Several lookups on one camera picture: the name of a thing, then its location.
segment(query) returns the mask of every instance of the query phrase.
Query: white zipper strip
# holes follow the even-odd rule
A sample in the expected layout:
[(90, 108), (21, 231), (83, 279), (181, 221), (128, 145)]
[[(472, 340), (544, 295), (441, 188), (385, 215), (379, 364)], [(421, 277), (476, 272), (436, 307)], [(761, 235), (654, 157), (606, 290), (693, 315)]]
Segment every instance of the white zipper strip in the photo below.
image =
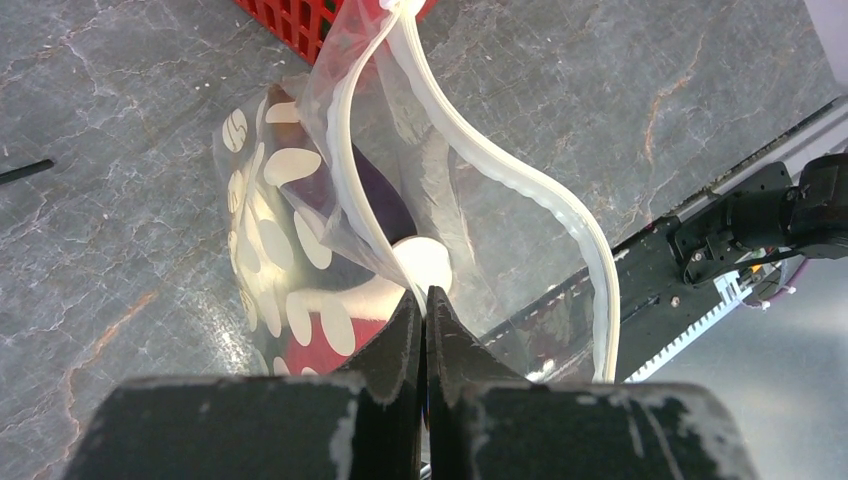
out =
[(412, 281), (410, 274), (395, 258), (392, 246), (377, 222), (377, 217), (368, 203), (368, 197), (365, 196), (365, 189), (356, 170), (350, 135), (350, 111), (356, 83), (365, 64), (397, 24), (400, 12), (401, 9), (397, 5), (392, 6), (389, 15), (382, 20), (380, 31), (350, 67), (344, 80), (336, 85), (333, 101), (327, 110), (327, 144), (330, 157), (333, 158), (330, 174), (339, 192), (339, 203), (347, 214), (351, 227), (371, 246), (381, 260), (392, 262), (397, 267), (415, 295), (421, 312), (426, 314), (427, 292)]
[(600, 225), (571, 191), (505, 152), (462, 118), (430, 71), (414, 12), (408, 9), (409, 3), (401, 2), (399, 7), (400, 28), (389, 33), (388, 42), (395, 60), (407, 74), (415, 96), (434, 126), (460, 156), (480, 173), (533, 199), (550, 211), (577, 241), (595, 287), (593, 338), (607, 339), (606, 349), (602, 348), (603, 342), (595, 342), (593, 358), (595, 365), (601, 365), (602, 368), (596, 367), (594, 380), (614, 381), (620, 324), (618, 274), (612, 250)]

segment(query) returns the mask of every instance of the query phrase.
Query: plastic bag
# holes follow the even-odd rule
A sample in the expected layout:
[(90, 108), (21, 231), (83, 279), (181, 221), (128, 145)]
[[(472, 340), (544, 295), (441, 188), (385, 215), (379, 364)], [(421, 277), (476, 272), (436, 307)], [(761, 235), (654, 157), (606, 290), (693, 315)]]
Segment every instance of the plastic bag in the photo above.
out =
[[(272, 87), (216, 139), (235, 204), (233, 268), (251, 327), (267, 325), (260, 352), (277, 373), (332, 370), (376, 334), (404, 288), (424, 309), (438, 284), (520, 374), (612, 381), (618, 283), (600, 227), (450, 105), (419, 43), (420, 4), (348, 0), (296, 108)], [(239, 130), (244, 111), (256, 112), (255, 134)], [(231, 148), (242, 137), (249, 154)], [(284, 241), (294, 235), (300, 245)], [(254, 258), (245, 244), (264, 246)], [(585, 298), (591, 305), (572, 303)]]

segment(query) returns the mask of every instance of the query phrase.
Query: white gear rack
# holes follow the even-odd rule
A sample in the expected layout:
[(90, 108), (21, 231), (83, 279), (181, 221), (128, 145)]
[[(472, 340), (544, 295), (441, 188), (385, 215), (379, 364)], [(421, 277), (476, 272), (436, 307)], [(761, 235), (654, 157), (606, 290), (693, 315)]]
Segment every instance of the white gear rack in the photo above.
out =
[(713, 325), (718, 323), (722, 318), (727, 316), (728, 313), (733, 311), (734, 308), (739, 306), (739, 304), (745, 300), (745, 297), (750, 295), (753, 291), (751, 286), (742, 288), (739, 285), (739, 272), (724, 274), (713, 280), (713, 282), (715, 283), (716, 290), (718, 290), (719, 295), (721, 295), (721, 302), (713, 307), (712, 310), (707, 312), (706, 315), (699, 318), (698, 321), (689, 325), (689, 328), (687, 328), (685, 332), (666, 345), (659, 353), (654, 355), (653, 358), (645, 362), (639, 370), (636, 370), (632, 375), (627, 377), (624, 380), (624, 383), (642, 382), (656, 373), (660, 367), (671, 361), (671, 359), (677, 356), (678, 353), (682, 352), (684, 348), (691, 345), (695, 339), (703, 335), (704, 332), (712, 328)]

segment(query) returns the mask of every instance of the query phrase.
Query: white ball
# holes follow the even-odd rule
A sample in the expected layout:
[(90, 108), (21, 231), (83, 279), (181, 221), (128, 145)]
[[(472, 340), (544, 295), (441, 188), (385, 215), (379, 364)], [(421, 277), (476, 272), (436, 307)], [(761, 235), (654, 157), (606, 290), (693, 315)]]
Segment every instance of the white ball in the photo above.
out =
[(453, 283), (448, 249), (428, 237), (409, 237), (401, 240), (392, 247), (395, 258), (404, 270), (418, 285), (427, 292), (430, 286), (442, 287), (450, 291)]

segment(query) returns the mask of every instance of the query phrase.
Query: red object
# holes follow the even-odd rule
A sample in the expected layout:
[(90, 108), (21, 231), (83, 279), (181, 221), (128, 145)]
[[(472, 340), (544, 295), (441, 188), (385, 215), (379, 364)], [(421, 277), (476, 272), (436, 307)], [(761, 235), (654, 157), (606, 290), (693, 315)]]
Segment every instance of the red object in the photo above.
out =
[[(294, 336), (290, 337), (283, 358), (291, 375), (303, 375), (304, 368), (311, 368), (318, 375), (325, 375), (339, 368), (345, 360), (350, 358), (340, 355), (330, 346), (324, 327), (321, 325), (321, 314), (310, 312), (309, 317), (312, 320), (312, 341), (309, 342), (309, 345), (303, 346), (297, 343)], [(352, 318), (351, 323), (353, 324), (353, 335), (356, 338), (354, 353), (364, 347), (374, 335), (377, 335), (386, 326), (386, 322), (381, 320), (363, 320), (361, 318)]]
[[(276, 35), (310, 65), (321, 52), (343, 0), (233, 0), (260, 24)], [(427, 0), (418, 20), (424, 18), (436, 0)]]

